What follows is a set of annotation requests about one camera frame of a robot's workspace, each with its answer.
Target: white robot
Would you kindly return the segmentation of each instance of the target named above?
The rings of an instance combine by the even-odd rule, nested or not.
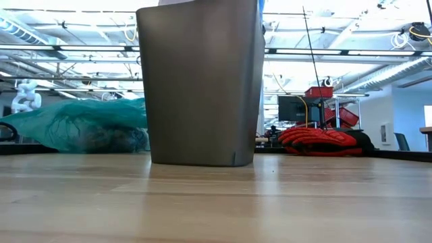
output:
[[[36,80],[23,80],[18,85],[16,97],[12,101],[12,113],[33,111],[41,108],[42,97],[34,91],[37,86],[38,83]]]

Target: yellow cable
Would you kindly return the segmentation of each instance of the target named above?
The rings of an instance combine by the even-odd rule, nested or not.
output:
[[[132,38],[130,38],[128,36],[127,27],[128,27],[128,23],[125,23],[125,25],[124,25],[124,36],[127,38],[128,41],[130,41],[130,42],[133,43],[135,41],[135,39],[136,39],[136,33],[137,33],[137,31],[136,31],[136,24],[135,24],[135,29],[134,29],[134,36]]]
[[[414,26],[410,28],[410,33],[411,33],[411,34],[413,34],[413,35],[415,35],[415,36],[418,36],[418,37],[427,38],[427,41],[429,41],[429,44],[432,45],[432,41],[431,41],[431,39],[429,39],[429,38],[431,38],[432,36],[425,36],[425,35],[422,35],[422,34],[414,33],[414,32],[412,31],[413,28],[414,28]]]
[[[304,108],[306,109],[306,128],[308,128],[308,105],[306,104],[306,102],[304,101],[304,99],[302,97],[296,96],[297,98],[299,98],[301,101],[303,101],[304,104]]]
[[[277,77],[276,77],[276,75],[275,75],[275,73],[272,71],[271,72],[272,74],[273,74],[273,77],[275,78],[275,80],[276,80],[276,82],[277,82],[277,85],[279,85],[279,87],[287,94],[287,95],[289,95],[288,94],[288,92],[286,92],[285,90],[284,90],[284,88],[282,87],[282,85],[279,83],[279,80],[277,79]],[[303,98],[302,97],[299,97],[299,96],[296,96],[297,98],[299,98],[300,100],[302,100],[302,102],[303,102],[303,104],[304,104],[304,109],[306,110],[306,123],[305,123],[305,125],[306,125],[306,128],[308,128],[308,105],[306,104],[306,102],[303,100]]]

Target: white wall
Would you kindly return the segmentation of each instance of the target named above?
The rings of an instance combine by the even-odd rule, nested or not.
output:
[[[411,151],[427,152],[425,105],[432,105],[432,93],[424,90],[393,88],[394,132],[404,134]]]
[[[370,92],[369,97],[360,99],[360,114],[362,129],[371,138],[375,148],[381,150],[397,150],[398,145],[394,136],[394,111],[392,87],[386,86],[382,91]],[[358,114],[357,105],[347,107]],[[389,124],[388,144],[381,141],[381,126]]]

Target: red plastic crate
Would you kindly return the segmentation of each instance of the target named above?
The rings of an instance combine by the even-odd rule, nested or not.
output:
[[[331,110],[330,108],[324,109],[324,119],[325,122],[328,122],[329,120],[335,118],[336,114],[334,110]]]
[[[328,128],[336,128],[336,121],[334,120],[327,122],[327,129]],[[352,126],[342,121],[340,123],[340,128],[352,128]]]
[[[321,95],[323,98],[332,98],[333,87],[311,87],[304,94],[307,98],[321,98]]]
[[[357,125],[358,116],[345,108],[339,109],[339,117],[350,126]]]

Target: ceiling beam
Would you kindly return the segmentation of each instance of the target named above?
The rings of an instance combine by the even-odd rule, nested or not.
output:
[[[401,85],[398,86],[398,88],[408,88],[408,87],[411,87],[411,86],[414,86],[414,85],[417,85],[417,84],[421,84],[421,83],[424,83],[424,82],[428,82],[428,81],[431,81],[431,80],[432,80],[432,76],[427,76],[427,77],[424,77],[424,78],[421,78],[421,79],[418,79],[418,80],[415,80],[415,81],[412,81],[412,82],[407,82],[405,84],[401,84]]]
[[[21,57],[24,60],[33,63],[130,63],[137,64],[136,57],[93,57],[91,60],[84,57],[68,57],[59,60],[52,57]],[[265,61],[287,61],[287,62],[312,62],[308,55],[266,55]],[[321,63],[360,63],[360,64],[377,64],[377,65],[394,65],[409,61],[409,57],[347,57],[347,56],[326,56],[320,59]],[[14,62],[8,57],[1,57],[0,62]]]

